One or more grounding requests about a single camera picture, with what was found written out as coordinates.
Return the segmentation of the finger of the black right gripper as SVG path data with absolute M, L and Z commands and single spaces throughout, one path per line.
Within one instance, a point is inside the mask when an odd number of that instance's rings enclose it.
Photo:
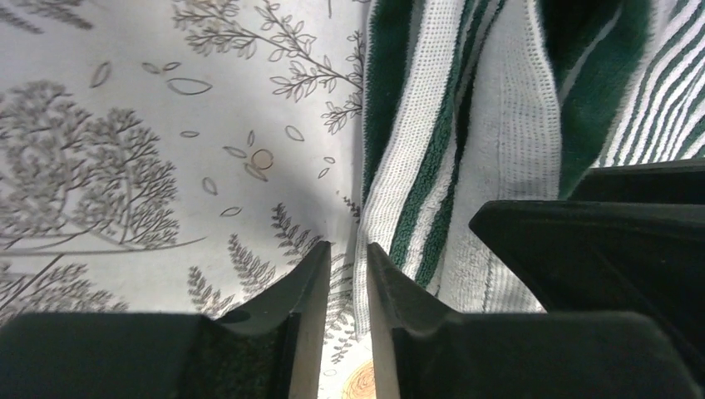
M 494 200 L 470 230 L 548 311 L 630 311 L 704 380 L 704 163 L 592 169 L 567 200 Z

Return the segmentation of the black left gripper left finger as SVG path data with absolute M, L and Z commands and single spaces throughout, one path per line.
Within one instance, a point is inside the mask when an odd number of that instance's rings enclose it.
M 315 398 L 331 271 L 316 244 L 216 320 L 26 313 L 1 330 L 4 398 Z

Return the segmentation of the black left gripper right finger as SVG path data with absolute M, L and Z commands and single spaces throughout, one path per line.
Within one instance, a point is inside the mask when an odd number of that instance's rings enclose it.
M 636 313 L 459 313 L 367 247 L 379 398 L 699 398 L 664 332 Z

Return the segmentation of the green white striped towel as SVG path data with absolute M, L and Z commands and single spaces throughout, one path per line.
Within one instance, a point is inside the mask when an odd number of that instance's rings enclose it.
M 482 205 L 704 155 L 701 1 L 374 1 L 367 40 L 358 337 L 369 244 L 456 310 L 537 313 L 469 230 Z

